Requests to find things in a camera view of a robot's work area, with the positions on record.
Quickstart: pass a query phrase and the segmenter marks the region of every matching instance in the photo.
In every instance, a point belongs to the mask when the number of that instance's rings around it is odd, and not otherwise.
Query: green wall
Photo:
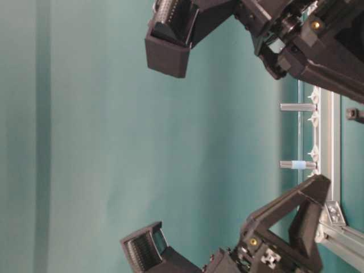
[[[118,240],[155,220],[202,266],[296,184],[278,168],[296,157],[296,115],[278,106],[297,82],[274,81],[232,18],[187,79],[148,70],[151,5],[5,0],[0,272],[131,272]]]

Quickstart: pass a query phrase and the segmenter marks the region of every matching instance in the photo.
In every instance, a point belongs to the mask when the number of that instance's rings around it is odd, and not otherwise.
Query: screw
[[[252,239],[250,240],[250,244],[251,244],[252,246],[256,246],[256,245],[258,244],[257,239],[252,238]]]
[[[338,222],[339,221],[339,217],[337,217],[336,215],[332,216],[332,221]]]
[[[311,26],[314,30],[318,30],[321,27],[321,24],[318,21],[313,21]]]
[[[330,207],[329,207],[329,211],[330,211],[331,213],[337,213],[336,209],[335,209],[333,206],[330,206]]]
[[[293,53],[297,53],[299,51],[299,49],[297,48],[297,46],[293,46],[291,48],[291,50],[292,50]]]

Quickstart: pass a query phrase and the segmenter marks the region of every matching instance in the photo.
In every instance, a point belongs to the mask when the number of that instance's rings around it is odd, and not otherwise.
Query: brass screw
[[[252,246],[256,246],[256,245],[258,244],[257,239],[255,239],[255,238],[250,239],[250,244],[251,244]]]
[[[320,24],[318,21],[314,21],[314,22],[312,23],[312,28],[313,28],[314,30],[318,30],[320,27],[321,27],[321,24]]]

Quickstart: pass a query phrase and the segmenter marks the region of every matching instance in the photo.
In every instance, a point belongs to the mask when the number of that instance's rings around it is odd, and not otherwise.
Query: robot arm
[[[151,69],[185,77],[191,48],[234,15],[275,79],[289,73],[364,103],[362,0],[157,0],[154,10],[146,37]],[[275,53],[277,39],[285,47]]]
[[[315,235],[330,181],[314,176],[252,213],[234,250],[219,249],[202,270],[168,246],[157,222],[121,240],[134,273],[320,272]],[[269,230],[299,207],[289,228],[289,243]]]

